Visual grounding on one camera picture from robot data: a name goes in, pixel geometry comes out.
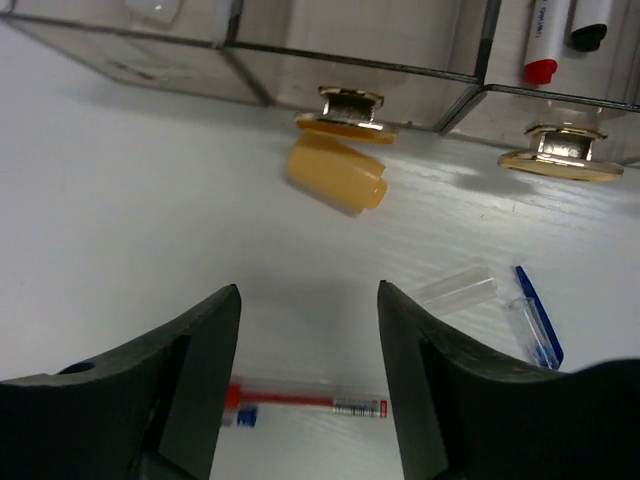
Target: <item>blue pen cap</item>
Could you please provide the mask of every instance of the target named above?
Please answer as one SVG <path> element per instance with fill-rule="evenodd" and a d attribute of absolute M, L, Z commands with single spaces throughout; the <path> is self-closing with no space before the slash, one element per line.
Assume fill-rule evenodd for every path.
<path fill-rule="evenodd" d="M 258 407 L 248 407 L 238 410 L 236 420 L 239 426 L 255 427 L 258 421 Z"/>
<path fill-rule="evenodd" d="M 532 363 L 553 370 L 560 368 L 533 298 L 522 297 L 511 302 L 507 307 L 507 317 Z"/>

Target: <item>label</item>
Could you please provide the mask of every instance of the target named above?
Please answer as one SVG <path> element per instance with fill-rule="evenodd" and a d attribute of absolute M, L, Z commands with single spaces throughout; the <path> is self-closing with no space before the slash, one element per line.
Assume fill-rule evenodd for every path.
<path fill-rule="evenodd" d="M 353 398 L 335 398 L 333 413 L 353 417 L 387 418 L 388 400 L 357 400 Z"/>
<path fill-rule="evenodd" d="M 542 7 L 538 10 L 538 23 L 536 24 L 536 38 L 540 38 L 542 36 L 542 31 L 544 30 L 544 20 L 545 14 L 547 13 L 547 7 Z"/>

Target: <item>transparent plastic tube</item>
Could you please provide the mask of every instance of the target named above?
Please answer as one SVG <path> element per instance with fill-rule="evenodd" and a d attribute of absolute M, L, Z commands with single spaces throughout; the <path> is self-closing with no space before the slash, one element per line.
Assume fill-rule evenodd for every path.
<path fill-rule="evenodd" d="M 518 340 L 525 347 L 533 363 L 557 370 L 560 362 L 540 321 L 540 315 L 532 298 L 518 298 L 506 309 Z"/>
<path fill-rule="evenodd" d="M 413 298 L 436 317 L 496 298 L 497 284 L 489 268 L 477 266 L 418 290 Z"/>

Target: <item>white marker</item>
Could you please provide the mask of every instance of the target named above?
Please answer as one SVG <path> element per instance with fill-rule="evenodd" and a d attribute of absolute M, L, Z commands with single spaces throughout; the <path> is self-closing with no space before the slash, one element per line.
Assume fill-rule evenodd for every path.
<path fill-rule="evenodd" d="M 571 0 L 536 0 L 524 62 L 524 76 L 532 85 L 551 83 L 558 69 Z"/>
<path fill-rule="evenodd" d="M 162 23 L 171 23 L 180 8 L 180 0 L 125 0 L 129 10 Z"/>
<path fill-rule="evenodd" d="M 578 0 L 571 24 L 571 46 L 579 52 L 600 48 L 609 28 L 614 0 Z"/>

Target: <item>drawer handle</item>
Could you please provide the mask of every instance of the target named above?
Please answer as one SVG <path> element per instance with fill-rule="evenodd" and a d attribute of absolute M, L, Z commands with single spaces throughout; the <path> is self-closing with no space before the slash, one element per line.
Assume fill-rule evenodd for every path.
<path fill-rule="evenodd" d="M 597 130 L 536 125 L 525 132 L 531 136 L 527 150 L 500 156 L 498 165 L 520 172 L 584 182 L 611 182 L 624 167 L 592 159 L 593 144 L 607 136 Z"/>
<path fill-rule="evenodd" d="M 384 104 L 384 97 L 365 90 L 322 86 L 318 92 L 325 99 L 322 113 L 298 113 L 296 123 L 303 130 L 321 135 L 392 144 L 398 129 L 376 122 L 375 112 Z"/>

